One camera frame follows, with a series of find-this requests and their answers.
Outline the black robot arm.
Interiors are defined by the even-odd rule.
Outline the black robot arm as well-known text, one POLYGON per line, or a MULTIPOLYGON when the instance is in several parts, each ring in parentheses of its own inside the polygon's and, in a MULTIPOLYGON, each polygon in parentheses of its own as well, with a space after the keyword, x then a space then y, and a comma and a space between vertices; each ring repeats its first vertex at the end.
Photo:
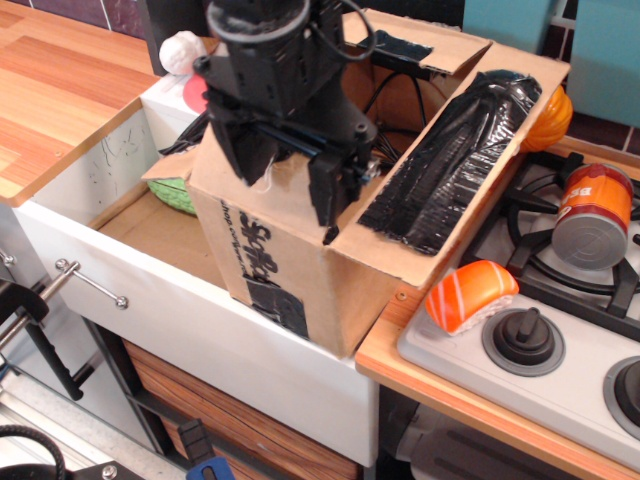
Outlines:
POLYGON ((194 61, 207 85, 207 113, 237 177, 251 186, 273 162, 308 159, 309 193, 324 241, 372 178, 375 125, 344 93, 352 62, 374 51, 373 28, 361 53, 346 51, 342 1, 212 1, 210 32, 224 52, 194 61))

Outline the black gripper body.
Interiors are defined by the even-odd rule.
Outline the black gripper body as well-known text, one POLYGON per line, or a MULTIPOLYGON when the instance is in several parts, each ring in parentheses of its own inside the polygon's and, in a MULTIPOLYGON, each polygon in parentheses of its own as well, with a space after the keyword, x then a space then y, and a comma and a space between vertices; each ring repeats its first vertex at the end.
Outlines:
POLYGON ((215 27, 225 53, 198 58, 194 69, 207 84, 209 119, 231 123, 261 121, 277 130, 279 160, 293 152, 309 157, 331 153, 348 159, 359 175, 370 160, 375 128, 346 96, 346 65, 352 56, 339 19, 304 19, 247 31, 215 27))

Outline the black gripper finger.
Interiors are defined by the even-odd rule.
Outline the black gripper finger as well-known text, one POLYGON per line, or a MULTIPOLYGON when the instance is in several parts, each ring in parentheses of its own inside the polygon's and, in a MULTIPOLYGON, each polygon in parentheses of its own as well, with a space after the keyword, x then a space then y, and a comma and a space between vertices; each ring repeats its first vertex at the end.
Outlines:
POLYGON ((348 159, 320 153, 308 163, 309 192, 320 226, 326 228, 323 242, 331 243, 339 234, 338 217, 360 198, 359 172, 348 159))
POLYGON ((211 117, 219 146, 236 176, 247 186, 261 179, 280 153, 277 130, 261 121, 231 123, 211 117))

